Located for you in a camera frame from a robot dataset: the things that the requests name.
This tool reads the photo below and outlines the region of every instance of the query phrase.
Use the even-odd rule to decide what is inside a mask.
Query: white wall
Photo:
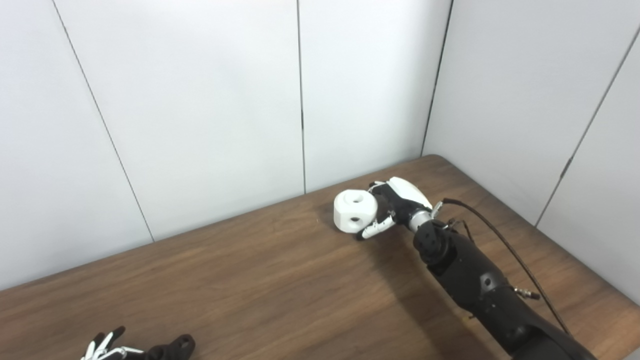
[[[539,228],[638,304],[639,140],[636,40]]]
[[[635,0],[456,0],[423,155],[535,224],[639,24]]]
[[[295,0],[56,0],[155,239],[303,193]]]
[[[420,156],[449,4],[300,0],[307,191]]]
[[[0,3],[0,289],[151,242],[50,1]]]

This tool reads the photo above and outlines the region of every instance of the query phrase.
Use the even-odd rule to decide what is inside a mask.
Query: hole
[[[356,193],[356,194],[350,194],[349,197],[347,197],[345,199],[347,202],[354,202],[354,203],[358,203],[358,202],[363,202],[364,201],[364,196],[362,196],[361,193]]]

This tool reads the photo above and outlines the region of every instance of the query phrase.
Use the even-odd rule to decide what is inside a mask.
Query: robotic arm
[[[369,192],[388,202],[388,216],[381,222],[373,220],[357,234],[358,239],[368,239],[395,224],[406,226],[435,279],[514,360],[596,360],[570,335],[533,311],[473,242],[436,220],[442,202],[432,208],[418,188],[398,177],[370,186]]]

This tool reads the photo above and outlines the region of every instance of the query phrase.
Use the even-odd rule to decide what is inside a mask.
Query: robotic hand
[[[514,360],[596,360],[569,334],[534,312],[504,274],[467,237],[436,220],[443,205],[432,208],[413,184],[398,177],[370,184],[369,192],[388,202],[387,217],[373,220],[357,237],[368,239],[400,224],[427,269],[455,303],[472,313]]]
[[[111,331],[106,336],[98,333],[86,348],[84,356],[80,360],[189,360],[193,349],[196,347],[195,340],[190,335],[181,335],[168,345],[157,345],[148,352],[137,348],[116,347],[110,349],[114,341],[125,331],[121,326]]]

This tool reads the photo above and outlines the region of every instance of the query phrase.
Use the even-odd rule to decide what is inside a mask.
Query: wall seam
[[[609,90],[613,86],[613,83],[615,82],[616,78],[618,77],[618,73],[620,73],[620,69],[622,69],[622,66],[624,65],[625,61],[627,60],[627,56],[629,55],[629,52],[631,52],[631,48],[633,48],[633,46],[634,46],[634,44],[636,42],[636,39],[638,38],[638,34],[639,33],[640,33],[640,26],[636,30],[636,33],[634,34],[634,37],[631,39],[631,43],[627,47],[627,50],[625,51],[625,54],[622,56],[622,60],[618,64],[618,67],[616,68],[616,71],[613,73],[613,77],[611,78],[609,84],[607,85],[607,88],[604,90],[604,93],[602,94],[602,97],[600,98],[600,101],[598,102],[598,105],[596,106],[596,108],[595,108],[595,110],[593,112],[593,115],[589,119],[589,122],[587,123],[587,126],[585,127],[584,132],[582,133],[582,136],[580,137],[580,140],[578,141],[578,144],[575,146],[575,149],[573,150],[573,153],[571,154],[571,156],[569,157],[569,160],[567,161],[566,165],[564,166],[564,170],[560,174],[560,177],[559,177],[559,179],[558,179],[558,181],[556,183],[556,186],[554,187],[553,191],[551,192],[551,196],[549,196],[549,199],[547,200],[547,203],[545,204],[545,207],[542,209],[542,212],[540,213],[540,216],[538,217],[538,221],[536,221],[536,225],[535,225],[536,228],[540,224],[540,221],[542,221],[542,216],[544,216],[545,212],[547,211],[547,208],[549,207],[549,204],[551,204],[551,200],[554,198],[554,195],[556,194],[556,191],[558,190],[558,187],[560,187],[560,183],[564,179],[564,175],[566,174],[568,169],[571,167],[571,162],[573,161],[573,158],[577,154],[578,149],[580,148],[580,145],[582,145],[582,142],[584,141],[585,136],[587,136],[587,132],[589,132],[589,128],[591,127],[591,125],[592,125],[593,121],[595,120],[596,116],[598,116],[598,112],[600,111],[600,107],[602,106],[602,104],[603,104],[605,98],[607,97],[607,95],[609,95]]]
[[[433,99],[436,97],[436,89],[438,87],[438,78],[440,77],[440,66],[442,65],[442,57],[444,55],[444,46],[447,43],[447,34],[449,32],[449,23],[451,22],[451,13],[453,12],[453,2],[449,5],[449,16],[447,16],[447,25],[444,29],[444,37],[442,38],[442,48],[440,49],[440,59],[438,60],[438,69],[436,70],[436,79],[433,82],[433,91],[431,92],[431,103],[429,104],[429,113],[427,114],[427,124],[424,126],[424,137],[422,138],[422,147],[420,148],[420,156],[424,156],[424,145],[427,142],[427,130],[429,130],[429,121],[431,120],[431,111],[433,110]]]
[[[300,41],[300,0],[296,0],[296,15],[298,20],[298,78],[300,79],[300,124],[302,127],[302,184],[307,193],[307,159],[305,156],[305,109],[302,97],[302,45]]]
[[[71,37],[69,36],[69,32],[67,31],[67,27],[65,25],[65,22],[62,20],[62,15],[60,15],[60,11],[58,10],[58,5],[56,4],[55,0],[51,0],[51,3],[53,4],[53,7],[56,10],[56,14],[58,14],[58,19],[60,20],[60,24],[62,25],[63,30],[65,31],[65,36],[67,36],[67,41],[69,42],[69,46],[71,47],[71,50],[73,51],[74,57],[76,58],[76,62],[78,64],[78,67],[80,68],[80,72],[82,73],[82,76],[84,78],[84,83],[86,83],[86,87],[87,89],[89,89],[89,93],[91,94],[91,98],[93,100],[93,104],[95,105],[96,110],[98,111],[98,115],[100,116],[100,119],[102,121],[102,125],[104,126],[105,131],[107,132],[107,135],[109,136],[109,141],[111,142],[111,146],[113,147],[113,151],[116,154],[116,157],[118,158],[118,162],[120,163],[120,168],[122,169],[122,172],[124,173],[124,176],[127,180],[127,184],[129,184],[129,188],[131,189],[131,193],[133,194],[133,198],[136,201],[136,204],[138,205],[138,210],[140,211],[140,215],[142,216],[142,220],[144,220],[145,222],[145,226],[147,227],[147,231],[149,232],[149,236],[151,236],[151,241],[152,242],[156,242],[156,239],[154,238],[153,233],[151,233],[151,228],[149,227],[149,223],[147,222],[147,218],[145,217],[144,212],[142,211],[142,207],[140,206],[140,201],[138,200],[138,196],[136,195],[136,192],[133,190],[133,185],[131,184],[131,180],[129,179],[129,175],[127,174],[127,171],[124,168],[124,164],[122,163],[122,159],[120,158],[120,154],[118,153],[118,149],[116,148],[115,143],[113,142],[113,138],[111,137],[111,133],[109,132],[109,128],[107,126],[107,123],[104,121],[104,116],[102,115],[102,111],[100,110],[100,106],[98,105],[98,101],[95,98],[95,95],[93,93],[93,89],[91,88],[91,85],[89,84],[89,80],[86,77],[86,74],[84,72],[84,68],[80,62],[80,58],[77,55],[76,49],[73,45],[73,43],[71,42]]]

